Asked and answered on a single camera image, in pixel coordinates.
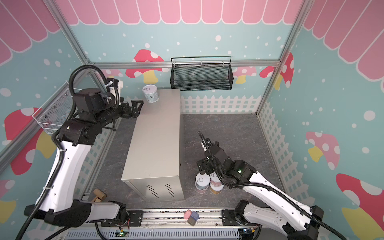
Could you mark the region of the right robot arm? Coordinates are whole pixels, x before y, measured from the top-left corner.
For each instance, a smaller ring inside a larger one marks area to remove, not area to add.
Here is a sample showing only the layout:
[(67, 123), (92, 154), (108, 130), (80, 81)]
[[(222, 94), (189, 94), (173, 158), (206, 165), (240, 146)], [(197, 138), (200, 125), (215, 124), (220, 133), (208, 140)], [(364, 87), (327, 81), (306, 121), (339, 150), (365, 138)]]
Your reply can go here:
[(322, 221), (324, 211), (318, 206), (308, 206), (296, 201), (260, 172), (243, 160), (233, 161), (220, 147), (198, 132), (205, 151), (205, 158), (198, 161), (200, 173), (215, 173), (223, 186), (241, 189), (268, 205), (264, 210), (248, 201), (240, 201), (234, 210), (235, 220), (241, 225), (262, 226), (285, 235), (289, 240), (316, 240), (319, 229), (324, 228), (344, 240), (345, 237)]

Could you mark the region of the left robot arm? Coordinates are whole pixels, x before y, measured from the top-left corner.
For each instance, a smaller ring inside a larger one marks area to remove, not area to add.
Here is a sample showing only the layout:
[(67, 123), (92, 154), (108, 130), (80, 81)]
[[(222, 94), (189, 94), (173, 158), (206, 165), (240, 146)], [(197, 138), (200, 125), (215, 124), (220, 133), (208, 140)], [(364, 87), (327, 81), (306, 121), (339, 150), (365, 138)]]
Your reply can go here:
[(57, 147), (54, 165), (43, 192), (34, 205), (25, 208), (27, 217), (17, 239), (23, 238), (34, 219), (59, 226), (61, 232), (85, 223), (109, 220), (117, 226), (128, 223), (126, 205), (116, 201), (84, 202), (74, 198), (77, 178), (83, 163), (103, 129), (113, 130), (119, 118), (137, 118), (144, 102), (126, 103), (120, 96), (120, 81), (101, 75), (103, 88), (74, 89), (77, 75), (84, 70), (99, 71), (94, 65), (75, 69), (68, 80), (73, 105), (64, 124), (52, 135)]

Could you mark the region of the teal label can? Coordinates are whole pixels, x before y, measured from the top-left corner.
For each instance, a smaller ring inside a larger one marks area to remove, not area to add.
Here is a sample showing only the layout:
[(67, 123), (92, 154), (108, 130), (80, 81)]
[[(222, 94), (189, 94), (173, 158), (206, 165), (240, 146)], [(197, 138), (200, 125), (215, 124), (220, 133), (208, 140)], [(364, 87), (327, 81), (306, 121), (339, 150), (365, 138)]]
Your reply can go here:
[(142, 89), (148, 103), (155, 103), (159, 100), (158, 88), (156, 85), (146, 85)]

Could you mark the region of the pink label can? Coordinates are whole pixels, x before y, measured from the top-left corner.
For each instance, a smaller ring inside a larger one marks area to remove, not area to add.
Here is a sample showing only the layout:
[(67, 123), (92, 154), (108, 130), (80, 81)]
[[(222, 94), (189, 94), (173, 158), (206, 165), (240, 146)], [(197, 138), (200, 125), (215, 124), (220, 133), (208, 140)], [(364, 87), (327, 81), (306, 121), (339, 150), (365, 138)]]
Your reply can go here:
[(216, 173), (210, 174), (211, 181), (214, 183), (221, 183)]
[(207, 192), (208, 188), (210, 187), (210, 181), (211, 178), (207, 174), (197, 174), (195, 178), (195, 187), (196, 191), (199, 194), (204, 194)]

